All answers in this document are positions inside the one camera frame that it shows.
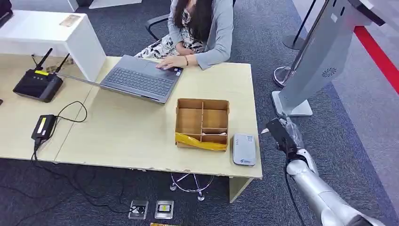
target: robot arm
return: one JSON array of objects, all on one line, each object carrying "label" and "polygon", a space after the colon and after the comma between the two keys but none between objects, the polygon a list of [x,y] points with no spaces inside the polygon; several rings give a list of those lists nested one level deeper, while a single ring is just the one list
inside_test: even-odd
[{"label": "robot arm", "polygon": [[302,138],[289,118],[274,119],[266,127],[277,141],[278,149],[286,153],[287,174],[295,181],[323,226],[384,226],[379,220],[352,208],[319,177],[309,152],[303,148],[298,149],[303,147]]}]

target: white kiosk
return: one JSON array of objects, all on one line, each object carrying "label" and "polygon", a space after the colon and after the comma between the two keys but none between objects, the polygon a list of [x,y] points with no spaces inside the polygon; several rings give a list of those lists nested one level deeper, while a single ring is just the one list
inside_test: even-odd
[{"label": "white kiosk", "polygon": [[284,87],[272,92],[280,116],[311,116],[307,98],[343,71],[357,26],[388,23],[399,31],[387,3],[377,0],[326,0],[291,67],[275,70],[274,80]]}]

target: laptop keyboard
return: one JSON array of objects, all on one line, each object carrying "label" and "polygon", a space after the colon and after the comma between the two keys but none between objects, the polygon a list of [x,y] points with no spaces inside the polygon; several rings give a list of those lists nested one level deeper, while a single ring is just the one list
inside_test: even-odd
[{"label": "laptop keyboard", "polygon": [[161,96],[166,96],[173,85],[173,80],[156,78],[120,67],[115,68],[106,81]]}]

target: chair armrest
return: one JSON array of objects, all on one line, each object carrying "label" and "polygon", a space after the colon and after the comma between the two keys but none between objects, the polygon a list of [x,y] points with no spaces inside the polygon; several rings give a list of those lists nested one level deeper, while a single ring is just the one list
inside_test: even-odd
[{"label": "chair armrest", "polygon": [[155,24],[159,24],[159,23],[161,23],[161,22],[167,21],[167,20],[168,20],[168,17],[169,17],[169,14],[166,14],[166,15],[163,15],[163,16],[159,16],[159,17],[150,19],[150,20],[148,20],[148,21],[145,23],[145,28],[147,29],[148,33],[150,33],[150,35],[151,35],[152,37],[154,37],[156,40],[159,40],[159,38],[157,38],[157,36],[155,36],[155,34],[152,33],[151,27],[152,27],[153,25],[155,25]]}]

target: office chair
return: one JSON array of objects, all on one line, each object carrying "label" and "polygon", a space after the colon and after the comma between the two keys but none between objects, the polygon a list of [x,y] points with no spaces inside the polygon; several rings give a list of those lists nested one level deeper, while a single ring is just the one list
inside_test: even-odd
[{"label": "office chair", "polygon": [[[183,180],[184,178],[186,178],[186,177],[189,176],[190,174],[192,174],[192,175],[194,176],[195,185],[197,186],[197,189],[183,188],[182,185],[179,184],[179,182],[180,182],[181,180]],[[186,174],[184,174],[183,176],[181,176],[178,180],[176,180],[176,179],[173,177],[173,173],[170,173],[170,175],[171,175],[172,181],[173,181],[172,185],[169,187],[169,189],[170,189],[171,191],[175,191],[177,188],[179,188],[180,190],[182,190],[182,191],[184,191],[184,192],[194,192],[194,193],[197,193],[197,192],[198,192],[198,197],[197,197],[197,198],[198,198],[199,201],[203,201],[203,200],[205,199],[205,196],[204,196],[204,194],[202,194],[202,191],[205,190],[205,189],[207,189],[207,188],[211,185],[213,179],[215,178],[215,176],[210,176],[211,178],[210,178],[210,180],[207,182],[207,185],[205,185],[204,187],[200,187],[200,186],[199,186],[200,184],[199,184],[199,182],[198,182],[198,180],[197,180],[197,177],[196,177],[195,173],[186,173]]]},{"label": "office chair", "polygon": [[163,16],[159,16],[159,17],[150,19],[150,20],[148,20],[148,21],[145,23],[145,28],[147,29],[148,33],[150,33],[150,35],[151,35],[152,37],[155,38],[155,40],[158,41],[159,38],[158,38],[157,36],[155,36],[154,33],[152,33],[151,27],[154,26],[154,25],[156,25],[156,24],[159,24],[159,23],[161,23],[161,22],[167,21],[167,20],[168,20],[168,17],[169,17],[169,14],[166,14],[166,15],[163,15]]}]

